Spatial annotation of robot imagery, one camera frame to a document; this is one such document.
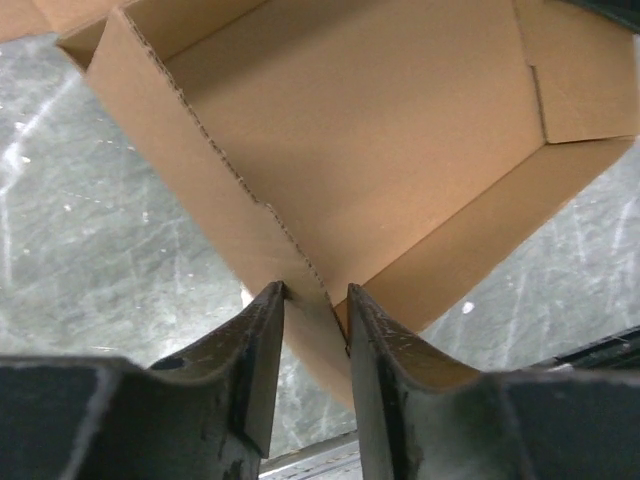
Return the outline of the brown cardboard box sheet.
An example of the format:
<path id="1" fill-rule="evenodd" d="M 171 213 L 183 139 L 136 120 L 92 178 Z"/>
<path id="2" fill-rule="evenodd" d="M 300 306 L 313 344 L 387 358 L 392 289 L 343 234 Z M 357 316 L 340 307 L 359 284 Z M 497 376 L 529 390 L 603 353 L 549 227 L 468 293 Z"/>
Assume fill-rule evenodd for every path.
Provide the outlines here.
<path id="1" fill-rule="evenodd" d="M 347 287 L 413 331 L 631 146 L 635 1 L 5 1 L 350 403 Z"/>

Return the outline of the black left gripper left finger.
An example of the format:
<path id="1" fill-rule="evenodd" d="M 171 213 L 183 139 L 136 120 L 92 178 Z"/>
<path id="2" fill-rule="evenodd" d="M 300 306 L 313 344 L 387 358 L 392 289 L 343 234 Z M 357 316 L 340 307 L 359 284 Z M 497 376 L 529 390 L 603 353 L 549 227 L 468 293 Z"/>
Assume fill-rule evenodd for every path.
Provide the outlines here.
<path id="1" fill-rule="evenodd" d="M 254 479 L 270 452 L 285 286 L 149 367 L 1 359 L 5 479 Z"/>

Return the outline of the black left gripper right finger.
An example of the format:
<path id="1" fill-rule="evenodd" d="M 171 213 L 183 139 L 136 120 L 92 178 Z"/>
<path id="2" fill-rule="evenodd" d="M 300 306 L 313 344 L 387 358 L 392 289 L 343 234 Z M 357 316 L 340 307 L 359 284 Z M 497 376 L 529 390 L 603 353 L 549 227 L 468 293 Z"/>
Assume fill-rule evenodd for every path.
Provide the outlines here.
<path id="1" fill-rule="evenodd" d="M 639 332 L 527 368 L 482 372 L 347 297 L 367 479 L 635 479 Z"/>

